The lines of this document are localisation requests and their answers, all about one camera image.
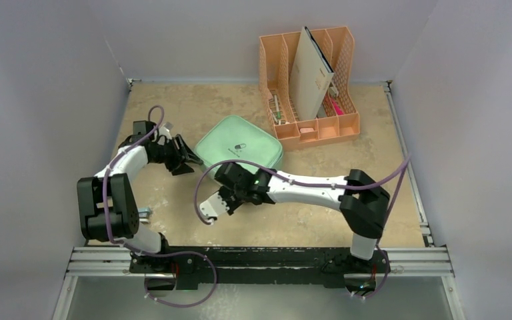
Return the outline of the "beige folder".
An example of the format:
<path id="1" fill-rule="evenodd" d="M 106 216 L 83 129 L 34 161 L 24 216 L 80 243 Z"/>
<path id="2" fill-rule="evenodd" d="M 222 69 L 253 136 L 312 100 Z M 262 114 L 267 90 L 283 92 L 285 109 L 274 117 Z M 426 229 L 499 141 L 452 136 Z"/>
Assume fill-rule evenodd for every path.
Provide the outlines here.
<path id="1" fill-rule="evenodd" d="M 332 42 L 326 31 L 301 28 L 289 77 L 289 97 L 297 118 L 316 118 L 335 74 L 330 63 Z"/>

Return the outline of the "blue white stapler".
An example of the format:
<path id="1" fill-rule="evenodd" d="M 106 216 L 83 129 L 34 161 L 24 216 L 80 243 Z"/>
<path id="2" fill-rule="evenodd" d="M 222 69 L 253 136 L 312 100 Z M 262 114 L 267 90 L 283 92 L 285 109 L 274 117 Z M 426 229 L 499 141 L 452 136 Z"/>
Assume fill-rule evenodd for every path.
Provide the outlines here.
<path id="1" fill-rule="evenodd" d="M 144 224 L 150 224 L 152 210 L 149 207 L 138 208 L 139 221 Z"/>

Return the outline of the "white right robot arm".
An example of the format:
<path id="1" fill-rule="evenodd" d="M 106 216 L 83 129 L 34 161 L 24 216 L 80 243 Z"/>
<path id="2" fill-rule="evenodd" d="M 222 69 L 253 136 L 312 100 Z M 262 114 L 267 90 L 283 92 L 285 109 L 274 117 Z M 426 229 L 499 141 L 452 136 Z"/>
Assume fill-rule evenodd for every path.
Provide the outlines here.
<path id="1" fill-rule="evenodd" d="M 199 206 L 206 220 L 214 222 L 222 214 L 231 215 L 246 203 L 326 207 L 340 212 L 353 232 L 347 254 L 349 266 L 364 271 L 373 264 L 374 250 L 387 222 L 390 194 L 366 172 L 352 169 L 347 175 L 310 177 L 270 168 L 252 173 L 238 163 L 225 163 L 214 179 L 220 184 L 219 190 Z"/>

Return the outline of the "peach desk file organizer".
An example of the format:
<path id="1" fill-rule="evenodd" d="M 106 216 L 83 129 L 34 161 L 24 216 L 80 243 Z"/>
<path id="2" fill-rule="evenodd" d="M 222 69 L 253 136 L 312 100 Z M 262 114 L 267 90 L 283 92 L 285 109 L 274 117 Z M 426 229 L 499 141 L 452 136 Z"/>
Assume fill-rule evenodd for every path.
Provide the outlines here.
<path id="1" fill-rule="evenodd" d="M 360 117 L 349 94 L 354 48 L 346 26 L 259 38 L 261 100 L 284 150 L 359 136 Z"/>

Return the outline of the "pink item in organizer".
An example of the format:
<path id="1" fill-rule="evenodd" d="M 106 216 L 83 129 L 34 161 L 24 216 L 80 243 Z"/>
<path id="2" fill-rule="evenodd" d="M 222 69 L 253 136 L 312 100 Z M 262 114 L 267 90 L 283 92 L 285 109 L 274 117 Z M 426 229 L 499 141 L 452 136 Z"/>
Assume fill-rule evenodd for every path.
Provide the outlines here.
<path id="1" fill-rule="evenodd" d="M 335 98 L 333 97 L 330 97 L 330 102 L 332 104 L 332 108 L 334 110 L 334 112 L 336 113 L 336 115 L 340 116 L 340 115 L 344 115 L 345 113 L 343 112 L 342 108 L 340 108 L 338 102 L 336 101 Z"/>

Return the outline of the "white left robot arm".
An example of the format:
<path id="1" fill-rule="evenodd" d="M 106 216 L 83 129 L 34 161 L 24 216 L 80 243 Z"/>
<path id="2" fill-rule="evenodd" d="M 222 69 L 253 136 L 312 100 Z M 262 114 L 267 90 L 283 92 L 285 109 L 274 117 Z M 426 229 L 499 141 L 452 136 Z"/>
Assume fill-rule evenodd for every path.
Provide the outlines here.
<path id="1" fill-rule="evenodd" d="M 172 254 L 163 249 L 162 234 L 141 224 L 131 188 L 132 180 L 149 163 L 163 164 L 172 175 L 182 175 L 203 162 L 181 135 L 172 135 L 167 127 L 152 121 L 136 121 L 132 135 L 119 145 L 111 162 L 94 176 L 78 180 L 79 220 L 86 240 L 147 253 L 146 264 L 162 273 L 170 268 Z"/>

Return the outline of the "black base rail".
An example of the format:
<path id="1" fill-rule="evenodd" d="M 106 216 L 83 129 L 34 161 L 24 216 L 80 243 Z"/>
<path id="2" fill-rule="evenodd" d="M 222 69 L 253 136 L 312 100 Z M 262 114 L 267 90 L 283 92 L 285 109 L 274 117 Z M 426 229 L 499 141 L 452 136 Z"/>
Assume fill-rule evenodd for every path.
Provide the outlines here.
<path id="1" fill-rule="evenodd" d="M 370 293 L 376 278 L 387 276 L 386 251 L 370 260 L 348 247 L 201 247 L 162 245 L 154 254 L 131 254 L 130 273 L 168 274 L 177 290 L 200 284 L 321 285 Z"/>

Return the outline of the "green medicine case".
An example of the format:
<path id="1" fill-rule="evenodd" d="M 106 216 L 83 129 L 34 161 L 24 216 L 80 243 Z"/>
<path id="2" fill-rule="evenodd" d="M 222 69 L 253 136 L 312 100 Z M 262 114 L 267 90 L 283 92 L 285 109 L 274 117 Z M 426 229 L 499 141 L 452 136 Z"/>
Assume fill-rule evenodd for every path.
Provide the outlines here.
<path id="1" fill-rule="evenodd" d="M 244 118 L 230 115 L 218 122 L 194 148 L 204 168 L 217 162 L 241 159 L 280 170 L 283 146 L 272 135 Z"/>

